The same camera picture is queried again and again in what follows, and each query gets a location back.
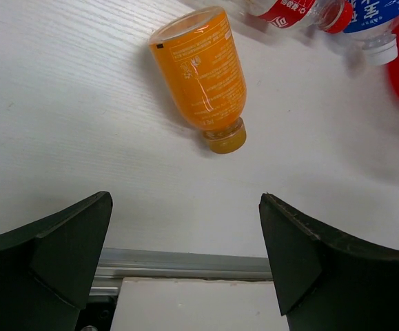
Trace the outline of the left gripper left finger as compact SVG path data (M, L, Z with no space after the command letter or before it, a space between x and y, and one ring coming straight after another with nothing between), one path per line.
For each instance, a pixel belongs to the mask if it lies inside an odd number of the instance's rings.
M0 234L0 330L75 329L111 213L111 194L97 192Z

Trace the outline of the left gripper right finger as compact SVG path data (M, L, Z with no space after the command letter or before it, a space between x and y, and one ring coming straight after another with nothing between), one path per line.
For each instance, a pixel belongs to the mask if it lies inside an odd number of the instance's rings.
M290 330L399 330L399 250L352 236L272 194L260 222Z

